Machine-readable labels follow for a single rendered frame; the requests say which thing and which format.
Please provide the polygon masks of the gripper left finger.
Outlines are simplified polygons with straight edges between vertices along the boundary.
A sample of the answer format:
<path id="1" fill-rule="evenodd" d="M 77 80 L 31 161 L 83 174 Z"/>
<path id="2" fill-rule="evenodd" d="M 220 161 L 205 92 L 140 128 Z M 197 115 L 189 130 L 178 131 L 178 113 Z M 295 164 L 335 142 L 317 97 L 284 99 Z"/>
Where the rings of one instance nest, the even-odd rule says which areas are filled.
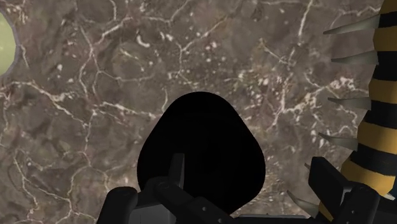
<path id="1" fill-rule="evenodd" d="M 237 224 L 203 197 L 183 190 L 185 155 L 173 155 L 167 176 L 151 178 L 138 192 L 129 186 L 108 192 L 98 224 Z"/>

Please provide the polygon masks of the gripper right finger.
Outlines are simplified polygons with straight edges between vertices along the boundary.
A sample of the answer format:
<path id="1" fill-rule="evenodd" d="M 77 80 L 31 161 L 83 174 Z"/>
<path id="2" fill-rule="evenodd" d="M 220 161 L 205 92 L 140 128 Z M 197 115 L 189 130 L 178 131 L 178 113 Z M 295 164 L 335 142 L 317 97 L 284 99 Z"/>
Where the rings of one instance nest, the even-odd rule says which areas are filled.
<path id="1" fill-rule="evenodd" d="M 309 186 L 320 200 L 321 224 L 397 224 L 397 202 L 371 187 L 347 180 L 323 157 L 313 157 Z"/>

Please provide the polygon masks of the black rounded object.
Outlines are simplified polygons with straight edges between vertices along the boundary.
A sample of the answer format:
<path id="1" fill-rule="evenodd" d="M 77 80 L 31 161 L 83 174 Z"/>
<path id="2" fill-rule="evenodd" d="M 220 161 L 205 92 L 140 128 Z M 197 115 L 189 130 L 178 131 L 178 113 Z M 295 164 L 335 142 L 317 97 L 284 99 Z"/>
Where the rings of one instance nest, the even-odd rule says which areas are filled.
<path id="1" fill-rule="evenodd" d="M 168 174 L 175 153 L 185 156 L 184 190 L 228 214 L 263 187 L 260 145 L 232 105 L 216 94 L 185 94 L 166 109 L 139 154 L 140 189 L 149 179 Z"/>

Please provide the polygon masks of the yellow black striped spiked toy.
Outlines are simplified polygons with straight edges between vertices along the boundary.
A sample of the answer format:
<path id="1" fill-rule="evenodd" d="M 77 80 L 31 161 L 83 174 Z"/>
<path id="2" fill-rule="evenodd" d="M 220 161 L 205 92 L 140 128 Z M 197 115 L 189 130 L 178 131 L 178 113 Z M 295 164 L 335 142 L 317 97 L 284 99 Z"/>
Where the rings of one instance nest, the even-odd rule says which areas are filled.
<path id="1" fill-rule="evenodd" d="M 343 25 L 327 31 L 327 34 L 373 29 L 373 47 L 369 52 L 337 58 L 344 64 L 373 64 L 368 96 L 336 99 L 341 106 L 366 110 L 358 126 L 355 138 L 322 138 L 347 148 L 351 154 L 337 169 L 347 180 L 363 183 L 379 195 L 397 202 L 397 0 L 384 0 L 379 13 L 362 21 Z M 313 204 L 289 194 L 293 202 L 309 214 L 272 218 L 279 224 L 321 224 L 314 218 L 319 204 Z"/>

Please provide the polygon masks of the pale green round dish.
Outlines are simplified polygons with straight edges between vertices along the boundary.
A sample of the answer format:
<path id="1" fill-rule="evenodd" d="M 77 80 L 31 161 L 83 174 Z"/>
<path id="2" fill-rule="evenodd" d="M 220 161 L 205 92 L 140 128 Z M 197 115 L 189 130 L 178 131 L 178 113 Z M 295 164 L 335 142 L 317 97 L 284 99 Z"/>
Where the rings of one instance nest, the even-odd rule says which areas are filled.
<path id="1" fill-rule="evenodd" d="M 11 18 L 0 9 L 0 77 L 9 75 L 20 55 L 17 30 Z"/>

